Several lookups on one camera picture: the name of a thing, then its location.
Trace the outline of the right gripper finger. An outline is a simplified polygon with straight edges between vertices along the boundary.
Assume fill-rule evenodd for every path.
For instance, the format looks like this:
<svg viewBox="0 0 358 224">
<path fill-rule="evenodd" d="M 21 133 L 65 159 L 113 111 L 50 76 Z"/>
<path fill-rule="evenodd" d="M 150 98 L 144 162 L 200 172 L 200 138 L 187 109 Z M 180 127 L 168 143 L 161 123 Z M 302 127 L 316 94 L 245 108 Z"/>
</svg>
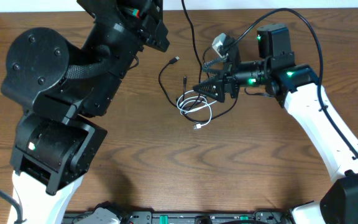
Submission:
<svg viewBox="0 0 358 224">
<path fill-rule="evenodd" d="M 220 103 L 225 102 L 224 82 L 218 76 L 200 82 L 193 87 L 193 90 Z"/>
<path fill-rule="evenodd" d="M 217 63 L 225 62 L 226 60 L 227 60 L 227 55 L 225 55 L 224 57 L 216 58 L 214 60 L 210 60 L 204 63 L 204 65 L 202 66 L 202 71 L 206 73 L 219 75 L 222 72 L 222 70 L 214 69 L 213 66 L 216 65 Z"/>
</svg>

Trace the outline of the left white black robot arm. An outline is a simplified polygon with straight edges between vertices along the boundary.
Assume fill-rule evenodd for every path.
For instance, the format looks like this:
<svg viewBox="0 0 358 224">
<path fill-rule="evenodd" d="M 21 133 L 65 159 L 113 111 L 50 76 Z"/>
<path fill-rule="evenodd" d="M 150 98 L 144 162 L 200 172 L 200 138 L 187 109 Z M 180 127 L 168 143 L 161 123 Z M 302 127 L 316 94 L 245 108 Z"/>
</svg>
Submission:
<svg viewBox="0 0 358 224">
<path fill-rule="evenodd" d="M 11 44 L 1 92 L 19 104 L 9 223 L 61 223 L 106 137 L 106 114 L 145 47 L 168 49 L 162 1 L 79 0 L 94 25 L 82 47 L 46 27 Z"/>
</svg>

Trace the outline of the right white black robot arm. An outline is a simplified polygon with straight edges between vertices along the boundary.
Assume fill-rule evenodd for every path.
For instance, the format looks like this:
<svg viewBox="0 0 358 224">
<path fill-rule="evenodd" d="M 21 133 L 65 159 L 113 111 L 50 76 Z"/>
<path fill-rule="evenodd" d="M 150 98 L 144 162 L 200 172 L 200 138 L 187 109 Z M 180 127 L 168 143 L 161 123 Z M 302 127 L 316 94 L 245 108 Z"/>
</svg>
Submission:
<svg viewBox="0 0 358 224">
<path fill-rule="evenodd" d="M 226 94 L 238 96 L 242 87 L 265 87 L 304 129 L 326 166 L 332 187 L 317 202 L 291 208 L 280 216 L 281 223 L 358 223 L 358 139 L 338 115 L 319 84 L 317 74 L 307 65 L 297 65 L 284 24 L 269 24 L 257 30 L 259 60 L 243 62 L 238 48 L 225 34 L 217 36 L 213 49 L 223 68 L 205 63 L 211 78 L 194 91 L 224 102 Z"/>
</svg>

